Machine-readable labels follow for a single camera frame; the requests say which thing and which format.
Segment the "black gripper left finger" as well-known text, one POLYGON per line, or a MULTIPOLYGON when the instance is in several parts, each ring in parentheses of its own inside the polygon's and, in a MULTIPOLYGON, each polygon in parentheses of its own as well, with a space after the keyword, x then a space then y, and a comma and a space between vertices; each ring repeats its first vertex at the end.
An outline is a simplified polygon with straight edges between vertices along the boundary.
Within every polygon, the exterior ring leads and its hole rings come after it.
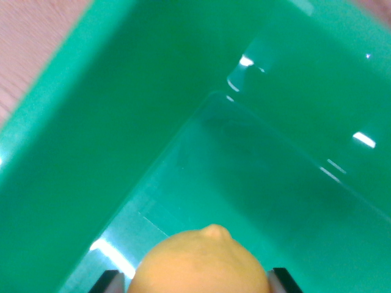
POLYGON ((118 270, 105 270, 90 289, 90 293, 124 293, 125 276, 118 270))

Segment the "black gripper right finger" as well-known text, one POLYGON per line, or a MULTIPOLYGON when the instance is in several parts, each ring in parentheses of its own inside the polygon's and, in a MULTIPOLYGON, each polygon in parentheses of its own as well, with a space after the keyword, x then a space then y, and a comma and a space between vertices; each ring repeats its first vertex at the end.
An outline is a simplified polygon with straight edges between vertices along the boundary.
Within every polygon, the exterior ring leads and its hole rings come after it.
POLYGON ((303 293, 297 282, 284 267, 275 267, 267 272, 270 292, 303 293))

